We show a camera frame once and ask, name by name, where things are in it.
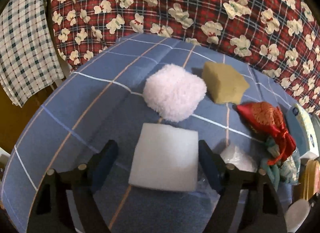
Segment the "red embroidered satin pouch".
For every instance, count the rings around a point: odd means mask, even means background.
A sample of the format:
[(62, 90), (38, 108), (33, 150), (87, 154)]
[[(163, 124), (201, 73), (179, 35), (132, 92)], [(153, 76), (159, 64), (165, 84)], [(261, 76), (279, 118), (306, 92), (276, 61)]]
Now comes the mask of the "red embroidered satin pouch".
[(289, 133), (283, 112), (268, 102), (249, 102), (236, 106), (238, 113), (257, 132), (270, 136), (279, 147), (279, 156), (267, 161), (268, 165), (284, 162), (296, 149), (295, 139)]

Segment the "white foam sponge block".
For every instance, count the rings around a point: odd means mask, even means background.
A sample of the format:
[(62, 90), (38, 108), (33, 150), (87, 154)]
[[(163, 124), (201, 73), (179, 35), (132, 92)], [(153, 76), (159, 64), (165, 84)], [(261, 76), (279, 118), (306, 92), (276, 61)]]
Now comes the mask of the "white foam sponge block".
[(195, 191), (198, 139), (197, 131), (144, 123), (133, 155), (129, 184), (162, 191)]

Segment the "green white tissue packet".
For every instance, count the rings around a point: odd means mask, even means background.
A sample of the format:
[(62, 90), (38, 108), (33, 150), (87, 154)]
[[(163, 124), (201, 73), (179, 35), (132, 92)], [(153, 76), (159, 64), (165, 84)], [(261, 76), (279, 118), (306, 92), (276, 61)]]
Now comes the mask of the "green white tissue packet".
[(310, 212), (310, 204), (305, 199), (294, 202), (285, 213), (287, 232), (296, 232), (306, 220)]

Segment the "clear bag with cotton swabs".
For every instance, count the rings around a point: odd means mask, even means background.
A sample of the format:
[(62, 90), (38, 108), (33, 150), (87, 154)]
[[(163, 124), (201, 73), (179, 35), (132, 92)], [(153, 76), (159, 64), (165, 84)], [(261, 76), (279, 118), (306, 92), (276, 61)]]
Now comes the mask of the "clear bag with cotton swabs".
[(266, 171), (276, 191), (280, 182), (290, 185), (298, 184), (300, 173), (300, 154), (298, 148), (285, 161), (280, 160), (275, 165), (268, 165), (267, 161), (267, 158), (263, 158), (260, 162), (260, 167)]

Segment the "gold pink tin lid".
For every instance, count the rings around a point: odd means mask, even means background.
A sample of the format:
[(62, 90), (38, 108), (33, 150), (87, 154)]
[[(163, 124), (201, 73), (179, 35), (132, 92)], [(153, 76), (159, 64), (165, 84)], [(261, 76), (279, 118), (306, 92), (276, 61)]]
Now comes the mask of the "gold pink tin lid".
[(300, 199), (309, 200), (319, 192), (319, 162), (318, 160), (309, 160), (300, 183)]

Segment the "white plastic wrapped item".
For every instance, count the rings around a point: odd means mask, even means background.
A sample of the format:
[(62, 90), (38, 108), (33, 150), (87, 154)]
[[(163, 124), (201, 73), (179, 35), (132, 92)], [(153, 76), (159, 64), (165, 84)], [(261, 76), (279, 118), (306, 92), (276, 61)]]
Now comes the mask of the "white plastic wrapped item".
[(229, 145), (220, 153), (226, 164), (233, 164), (240, 171), (256, 172), (257, 163), (236, 145)]

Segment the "yellow dotted tissue pack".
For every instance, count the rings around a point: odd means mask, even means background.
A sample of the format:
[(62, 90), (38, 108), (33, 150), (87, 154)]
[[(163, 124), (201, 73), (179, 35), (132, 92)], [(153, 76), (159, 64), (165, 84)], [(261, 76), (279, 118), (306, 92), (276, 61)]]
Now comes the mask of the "yellow dotted tissue pack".
[(315, 160), (319, 157), (316, 132), (310, 114), (298, 103), (286, 112), (285, 119), (291, 136), (295, 139), (300, 159)]

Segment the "round silver metal tin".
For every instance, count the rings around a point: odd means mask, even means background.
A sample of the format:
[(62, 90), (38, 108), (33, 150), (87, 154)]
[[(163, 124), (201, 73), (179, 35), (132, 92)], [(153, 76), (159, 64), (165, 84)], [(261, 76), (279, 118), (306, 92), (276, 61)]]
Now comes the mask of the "round silver metal tin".
[(318, 148), (320, 148), (320, 118), (317, 115), (313, 114), (311, 116), (311, 122), (315, 130)]

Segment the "blue plaid tablecloth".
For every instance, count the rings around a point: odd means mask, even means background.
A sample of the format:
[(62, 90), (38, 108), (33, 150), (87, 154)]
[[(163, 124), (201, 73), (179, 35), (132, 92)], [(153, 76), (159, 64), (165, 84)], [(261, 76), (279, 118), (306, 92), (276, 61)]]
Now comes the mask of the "blue plaid tablecloth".
[(113, 139), (119, 156), (94, 196), (112, 232), (201, 232), (219, 198), (205, 176), (190, 193), (131, 188), (128, 181), (142, 125), (159, 121), (142, 98), (146, 79), (167, 64), (199, 75), (207, 61), (231, 65), (242, 74), (249, 83), (243, 102), (266, 101), (282, 111), (295, 103), (274, 80), (232, 57), (156, 35), (121, 38), (71, 73), (16, 142), (1, 188), (16, 229), (26, 231), (31, 205), (49, 168), (72, 170)]

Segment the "tan sponge block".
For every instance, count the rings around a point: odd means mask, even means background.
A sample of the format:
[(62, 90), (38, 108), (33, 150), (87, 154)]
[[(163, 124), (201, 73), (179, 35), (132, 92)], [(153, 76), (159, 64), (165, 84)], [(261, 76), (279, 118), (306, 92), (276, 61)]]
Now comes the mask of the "tan sponge block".
[(244, 92), (249, 89), (242, 74), (224, 63), (206, 62), (202, 79), (215, 104), (240, 104)]

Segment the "pink fluffy pompom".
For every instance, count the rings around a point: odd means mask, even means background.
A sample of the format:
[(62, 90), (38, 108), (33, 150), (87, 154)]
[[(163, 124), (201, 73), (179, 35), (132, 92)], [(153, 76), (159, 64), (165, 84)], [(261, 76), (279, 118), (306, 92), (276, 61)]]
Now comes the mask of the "pink fluffy pompom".
[(166, 64), (147, 78), (143, 97), (163, 119), (180, 122), (192, 115), (206, 92), (203, 79), (183, 67)]

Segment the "white green checked cloth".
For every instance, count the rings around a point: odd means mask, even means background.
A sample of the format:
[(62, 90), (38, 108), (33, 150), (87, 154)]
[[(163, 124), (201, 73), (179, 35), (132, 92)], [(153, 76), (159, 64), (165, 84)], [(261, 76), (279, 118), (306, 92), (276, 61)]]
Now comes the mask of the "white green checked cloth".
[(50, 34), (48, 0), (9, 0), (1, 12), (1, 86), (22, 107), (64, 77)]

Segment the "red plaid bear blanket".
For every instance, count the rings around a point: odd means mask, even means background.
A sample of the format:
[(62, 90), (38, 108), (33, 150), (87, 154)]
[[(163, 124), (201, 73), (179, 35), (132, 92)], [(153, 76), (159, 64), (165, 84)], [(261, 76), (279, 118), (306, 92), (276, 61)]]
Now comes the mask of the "red plaid bear blanket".
[(147, 33), (220, 51), (273, 78), (319, 115), (319, 18), (306, 0), (50, 0), (57, 51), (72, 69)]

